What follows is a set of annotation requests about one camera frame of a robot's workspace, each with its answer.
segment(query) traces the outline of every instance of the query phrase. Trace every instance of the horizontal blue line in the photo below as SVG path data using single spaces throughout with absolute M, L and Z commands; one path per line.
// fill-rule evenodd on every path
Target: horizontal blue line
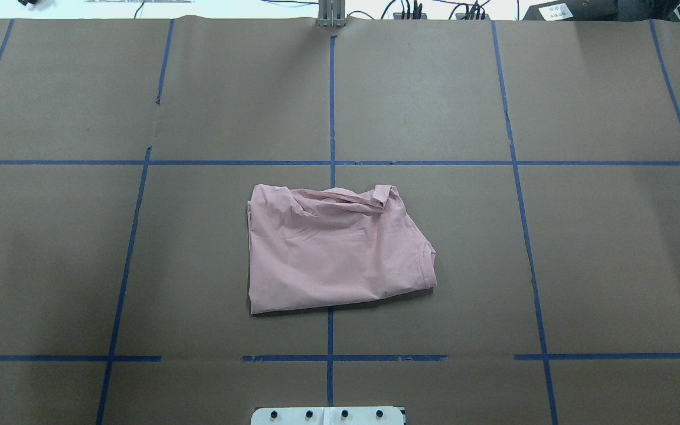
M 329 166 L 330 161 L 154 159 L 155 166 Z M 336 161 L 338 166 L 512 166 L 512 161 Z M 516 161 L 518 166 L 680 166 L 680 161 Z M 0 166 L 142 166 L 138 159 L 0 159 Z
M 680 358 L 680 352 L 607 352 L 589 354 L 548 354 L 547 360 L 667 360 Z M 542 361 L 541 354 L 518 354 L 516 361 Z
M 0 361 L 107 361 L 105 355 L 0 355 Z M 158 362 L 160 355 L 117 355 L 114 361 Z
M 447 355 L 244 355 L 252 361 L 443 361 Z

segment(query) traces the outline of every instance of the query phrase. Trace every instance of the white label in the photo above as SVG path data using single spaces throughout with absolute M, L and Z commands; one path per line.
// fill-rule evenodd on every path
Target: white label
M 574 14 L 571 13 L 571 10 L 565 3 L 545 6 L 544 8 L 539 8 L 539 11 L 542 17 L 545 18 L 545 21 L 561 21 L 561 19 L 574 17 Z

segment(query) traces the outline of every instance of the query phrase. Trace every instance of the white bracket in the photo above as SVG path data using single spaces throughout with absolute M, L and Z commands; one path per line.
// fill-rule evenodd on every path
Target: white bracket
M 251 425 L 406 425 L 403 408 L 362 406 L 345 408 L 260 408 Z
M 345 27 L 345 0 L 318 0 L 320 27 Z

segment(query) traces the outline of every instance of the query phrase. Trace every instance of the pink cloth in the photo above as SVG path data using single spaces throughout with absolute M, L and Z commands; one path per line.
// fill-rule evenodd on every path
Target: pink cloth
M 248 206 L 251 314 L 437 285 L 434 249 L 395 186 L 354 194 L 257 185 Z

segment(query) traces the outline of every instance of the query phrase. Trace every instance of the blue grid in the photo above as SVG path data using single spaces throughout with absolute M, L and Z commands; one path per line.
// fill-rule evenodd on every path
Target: blue grid
M 515 143 L 513 138 L 513 130 L 508 115 L 508 98 L 505 90 L 505 79 L 502 72 L 502 60 L 499 52 L 499 41 L 496 29 L 496 23 L 493 21 L 492 33 L 493 43 L 495 49 L 495 59 L 497 71 L 499 74 L 499 85 L 502 95 L 503 112 L 505 114 L 505 128 L 510 141 L 511 160 L 510 161 L 337 161 L 335 157 L 335 43 L 337 35 L 330 37 L 329 46 L 329 161 L 175 161 L 172 159 L 163 159 L 162 161 L 151 160 L 151 147 L 146 150 L 146 156 L 142 161 L 70 161 L 69 159 L 57 159 L 56 161 L 49 161 L 49 159 L 2 159 L 0 165 L 133 165 L 143 166 L 141 173 L 140 184 L 138 188 L 138 198 L 135 205 L 135 214 L 130 229 L 130 240 L 127 245 L 127 254 L 125 258 L 125 268 L 122 274 L 122 283 L 120 287 L 117 308 L 115 313 L 115 321 L 113 325 L 112 336 L 110 340 L 110 348 L 107 355 L 0 355 L 0 361 L 3 362 L 17 362 L 17 361 L 44 361 L 44 362 L 103 362 L 106 364 L 104 380 L 102 385 L 102 393 L 100 393 L 100 404 L 97 412 L 96 423 L 103 422 L 103 412 L 106 406 L 106 397 L 109 390 L 112 365 L 116 362 L 159 362 L 162 361 L 161 356 L 153 355 L 116 355 L 116 344 L 119 335 L 120 320 L 122 317 L 122 306 L 125 300 L 125 290 L 129 277 L 130 259 L 132 258 L 133 247 L 135 244 L 135 234 L 138 229 L 138 216 L 140 213 L 140 205 L 143 200 L 143 190 L 145 187 L 146 175 L 150 166 L 167 166 L 167 165 L 251 165 L 251 166 L 329 166 L 330 185 L 335 186 L 335 167 L 340 166 L 510 166 L 513 170 L 516 194 L 518 197 L 518 205 L 521 215 L 521 226 L 524 234 L 524 244 L 527 251 L 527 258 L 529 261 L 529 268 L 531 269 L 531 283 L 534 291 L 534 307 L 537 320 L 537 331 L 540 339 L 541 354 L 518 354 L 514 356 L 515 361 L 542 361 L 545 371 L 545 384 L 548 393 L 548 406 L 550 407 L 550 417 L 553 425 L 558 423 L 558 414 L 555 406 L 555 395 L 553 390 L 553 378 L 551 377 L 551 361 L 601 361 L 601 360 L 659 360 L 659 359 L 680 359 L 680 352 L 628 352 L 628 353 L 575 353 L 575 354 L 558 354 L 550 353 L 547 348 L 545 338 L 545 329 L 542 321 L 542 308 L 540 302 L 540 293 L 537 287 L 537 275 L 534 268 L 534 256 L 532 255 L 531 238 L 529 237 L 529 228 L 527 225 L 527 213 L 524 206 L 524 196 L 521 190 L 521 178 L 519 175 L 519 167 L 521 166 L 680 166 L 680 161 L 519 161 L 516 155 Z M 11 19 L 5 36 L 0 46 L 0 62 L 5 52 L 8 40 L 10 38 L 14 20 Z M 170 19 L 167 41 L 165 43 L 165 51 L 162 60 L 162 70 L 159 75 L 159 91 L 156 97 L 156 104 L 160 104 L 162 97 L 162 89 L 165 78 L 165 70 L 174 31 L 175 20 Z M 658 55 L 659 65 L 663 73 L 664 83 L 672 100 L 675 115 L 678 118 L 680 125 L 680 108 L 675 97 L 675 93 L 670 83 L 666 65 L 663 61 L 663 54 L 659 46 L 658 33 L 654 25 L 654 21 L 650 21 L 650 31 L 652 32 L 653 43 Z M 329 307 L 327 309 L 327 354 L 326 355 L 244 355 L 241 360 L 244 362 L 282 362 L 282 361 L 317 361 L 325 362 L 327 365 L 327 404 L 332 406 L 334 404 L 333 397 L 333 371 L 332 365 L 335 361 L 444 361 L 447 355 L 335 355 L 334 353 L 334 309 Z

